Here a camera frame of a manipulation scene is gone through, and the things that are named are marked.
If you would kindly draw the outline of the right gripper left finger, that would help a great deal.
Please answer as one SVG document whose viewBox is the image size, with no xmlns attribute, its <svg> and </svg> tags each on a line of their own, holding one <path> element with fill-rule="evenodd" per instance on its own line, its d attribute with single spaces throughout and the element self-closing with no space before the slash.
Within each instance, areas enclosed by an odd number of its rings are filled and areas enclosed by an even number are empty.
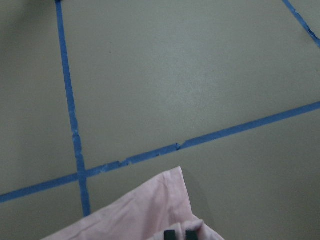
<svg viewBox="0 0 320 240">
<path fill-rule="evenodd" d="M 163 233 L 164 240 L 176 240 L 176 231 L 175 230 L 165 230 Z"/>
</svg>

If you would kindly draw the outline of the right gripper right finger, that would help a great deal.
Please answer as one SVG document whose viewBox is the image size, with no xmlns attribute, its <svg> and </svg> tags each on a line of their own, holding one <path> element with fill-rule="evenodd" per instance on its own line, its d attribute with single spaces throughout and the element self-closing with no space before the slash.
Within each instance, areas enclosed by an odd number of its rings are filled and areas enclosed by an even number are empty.
<svg viewBox="0 0 320 240">
<path fill-rule="evenodd" d="M 198 234 L 195 230 L 186 230 L 185 231 L 185 239 L 186 240 L 198 240 Z"/>
</svg>

